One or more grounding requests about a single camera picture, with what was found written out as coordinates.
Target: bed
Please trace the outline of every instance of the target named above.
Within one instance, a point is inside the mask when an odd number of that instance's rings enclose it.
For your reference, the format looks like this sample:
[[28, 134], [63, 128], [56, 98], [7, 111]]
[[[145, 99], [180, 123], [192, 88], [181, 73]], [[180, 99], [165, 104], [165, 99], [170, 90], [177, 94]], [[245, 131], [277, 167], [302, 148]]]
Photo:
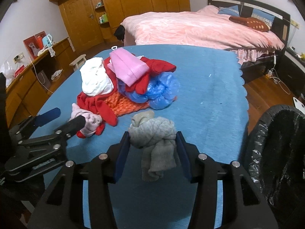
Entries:
[[[240, 17], [251, 17], [254, 9], [275, 16], [269, 32], [259, 32], [219, 15], [220, 7], [238, 6]], [[273, 67], [283, 56], [289, 36], [290, 15], [255, 0], [208, 0], [197, 12], [148, 12], [126, 18], [124, 45], [184, 44], [232, 51], [237, 54], [245, 82]]]

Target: bed headboard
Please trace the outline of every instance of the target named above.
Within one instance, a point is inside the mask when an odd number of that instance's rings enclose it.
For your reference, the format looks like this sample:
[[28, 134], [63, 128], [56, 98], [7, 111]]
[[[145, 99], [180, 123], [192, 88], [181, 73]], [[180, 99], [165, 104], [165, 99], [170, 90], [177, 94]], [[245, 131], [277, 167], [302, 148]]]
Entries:
[[271, 31], [282, 40], [286, 48], [290, 29], [290, 15], [288, 13], [255, 0], [208, 0], [208, 5], [214, 5], [216, 7], [230, 7], [238, 5], [240, 17], [244, 18], [251, 17], [254, 8], [274, 15], [275, 19]]

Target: pink blanket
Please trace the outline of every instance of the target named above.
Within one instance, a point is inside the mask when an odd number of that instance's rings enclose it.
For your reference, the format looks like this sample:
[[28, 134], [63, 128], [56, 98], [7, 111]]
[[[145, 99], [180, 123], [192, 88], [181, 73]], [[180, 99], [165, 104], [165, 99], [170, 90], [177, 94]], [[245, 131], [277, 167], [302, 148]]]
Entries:
[[256, 31], [229, 21], [229, 15], [217, 13], [218, 8], [212, 5], [198, 12], [148, 12], [130, 16], [122, 25], [133, 36], [136, 45], [182, 44], [222, 50], [255, 48], [233, 50], [240, 64], [284, 48], [284, 43], [273, 32]]

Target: black trash bin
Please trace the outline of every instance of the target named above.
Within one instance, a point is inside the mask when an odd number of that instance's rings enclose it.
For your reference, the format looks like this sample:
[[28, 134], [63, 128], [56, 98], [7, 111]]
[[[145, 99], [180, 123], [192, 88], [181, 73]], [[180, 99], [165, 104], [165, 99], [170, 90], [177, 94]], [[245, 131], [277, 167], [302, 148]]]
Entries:
[[248, 136], [243, 164], [279, 228], [305, 228], [305, 115], [286, 105], [268, 109]]

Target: picture frame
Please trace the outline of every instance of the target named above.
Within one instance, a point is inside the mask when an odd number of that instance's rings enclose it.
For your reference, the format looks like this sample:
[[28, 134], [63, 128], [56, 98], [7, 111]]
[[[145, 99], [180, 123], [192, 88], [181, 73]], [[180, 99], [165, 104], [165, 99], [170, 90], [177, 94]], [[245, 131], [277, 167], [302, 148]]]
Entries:
[[41, 36], [43, 38], [43, 37], [47, 36], [47, 34], [45, 33], [45, 31], [42, 31], [40, 33], [35, 34], [36, 39], [38, 38], [38, 36]]
[[29, 52], [31, 59], [34, 60], [37, 58], [40, 48], [38, 46], [35, 36], [31, 36], [23, 41], [27, 51]]

